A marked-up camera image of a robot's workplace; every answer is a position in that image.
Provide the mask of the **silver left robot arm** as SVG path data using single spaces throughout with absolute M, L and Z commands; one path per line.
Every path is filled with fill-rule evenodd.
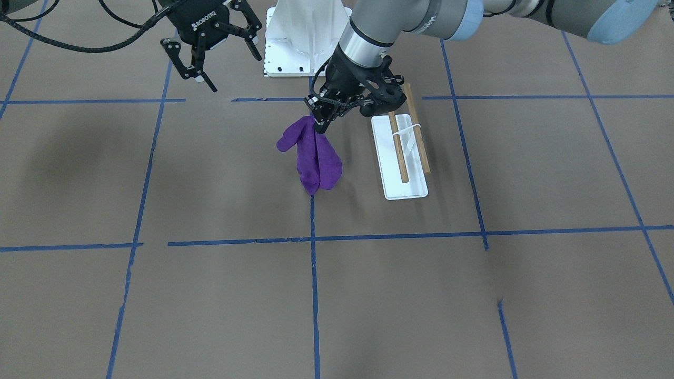
M 496 15 L 527 18 L 602 45 L 637 31 L 657 1 L 358 1 L 334 53 L 320 72 L 325 82 L 305 103 L 314 130 L 356 108 L 364 117 L 398 110 L 407 97 L 405 79 L 390 69 L 390 49 L 402 33 L 464 41 Z

